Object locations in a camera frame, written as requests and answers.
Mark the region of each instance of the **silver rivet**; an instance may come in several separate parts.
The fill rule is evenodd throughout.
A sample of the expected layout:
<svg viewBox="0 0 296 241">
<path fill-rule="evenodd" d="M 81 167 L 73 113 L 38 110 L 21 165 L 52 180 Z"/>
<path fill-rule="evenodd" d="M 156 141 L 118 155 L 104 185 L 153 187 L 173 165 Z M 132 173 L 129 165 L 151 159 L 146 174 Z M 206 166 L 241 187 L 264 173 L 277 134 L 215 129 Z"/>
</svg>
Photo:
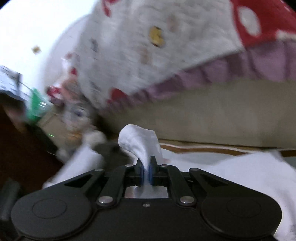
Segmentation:
<svg viewBox="0 0 296 241">
<path fill-rule="evenodd" d="M 194 202 L 194 197 L 191 196 L 183 196 L 180 198 L 180 202 L 184 204 L 190 204 Z"/>
<path fill-rule="evenodd" d="M 111 203 L 112 201 L 113 201 L 113 198 L 110 196 L 101 196 L 99 198 L 99 203 L 102 203 L 102 204 L 108 204 L 108 203 Z"/>
</svg>

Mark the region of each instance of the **purple ruffle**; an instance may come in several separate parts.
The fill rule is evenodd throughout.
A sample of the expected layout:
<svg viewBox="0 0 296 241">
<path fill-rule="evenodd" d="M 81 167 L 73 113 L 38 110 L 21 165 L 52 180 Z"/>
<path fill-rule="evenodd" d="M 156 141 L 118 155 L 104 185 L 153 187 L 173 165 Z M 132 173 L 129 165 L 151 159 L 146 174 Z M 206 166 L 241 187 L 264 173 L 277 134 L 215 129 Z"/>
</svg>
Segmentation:
<svg viewBox="0 0 296 241">
<path fill-rule="evenodd" d="M 266 42 L 249 47 L 244 52 L 184 70 L 160 84 L 112 102 L 103 113 L 119 111 L 147 101 L 167 99 L 181 91 L 212 83 L 225 83 L 241 77 L 273 82 L 296 80 L 296 42 Z"/>
</svg>

